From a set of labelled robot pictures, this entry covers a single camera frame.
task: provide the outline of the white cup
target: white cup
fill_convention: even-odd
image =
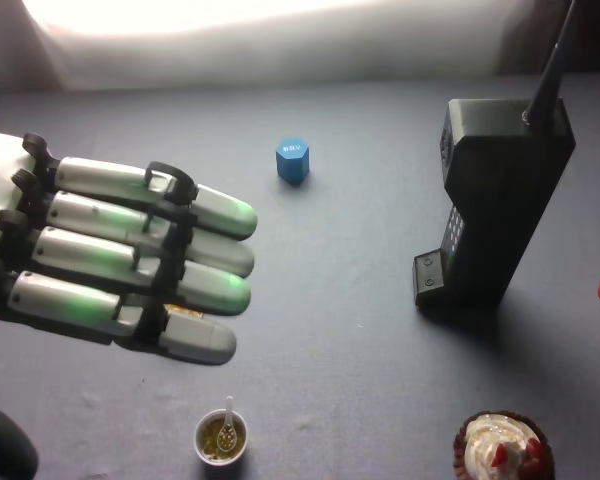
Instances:
[[[204,433],[205,429],[207,428],[207,425],[212,422],[213,420],[216,420],[218,418],[221,418],[224,420],[224,415],[225,415],[226,410],[224,408],[218,409],[218,410],[213,410],[212,412],[207,413],[204,417],[202,417],[202,420],[200,420],[198,422],[198,425],[196,426],[195,432],[193,434],[193,448],[195,448],[196,453],[198,454],[198,456],[200,457],[200,459],[211,466],[214,467],[224,467],[226,465],[231,465],[232,463],[235,463],[238,461],[238,459],[240,457],[242,457],[242,454],[244,453],[244,451],[247,448],[247,443],[249,442],[249,430],[247,429],[247,422],[244,421],[244,418],[242,418],[242,415],[240,415],[237,412],[233,412],[233,423],[242,426],[243,430],[244,430],[244,444],[242,445],[242,448],[235,453],[235,455],[233,455],[231,458],[227,458],[226,460],[211,460],[210,458],[208,458],[203,450],[203,438],[202,438],[202,434]]]

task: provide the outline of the gray tablecloth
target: gray tablecloth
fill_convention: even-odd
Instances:
[[[248,240],[253,301],[223,320],[238,336],[225,366],[0,323],[0,408],[36,442],[38,478],[214,478],[192,434],[230,394],[251,435],[232,478],[451,479],[462,421],[507,408],[547,433],[560,479],[600,479],[600,75],[565,81],[578,145],[497,318],[450,326],[412,300],[413,256],[439,246],[450,208],[438,153],[446,102],[534,86],[0,97],[0,132],[40,133],[57,156],[171,163],[260,215]],[[289,136],[311,148],[299,189],[276,175]],[[497,328],[459,326],[476,318]]]

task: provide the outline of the blue block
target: blue block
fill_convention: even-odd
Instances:
[[[299,138],[287,138],[276,149],[278,175],[291,185],[300,185],[309,173],[309,145]]]

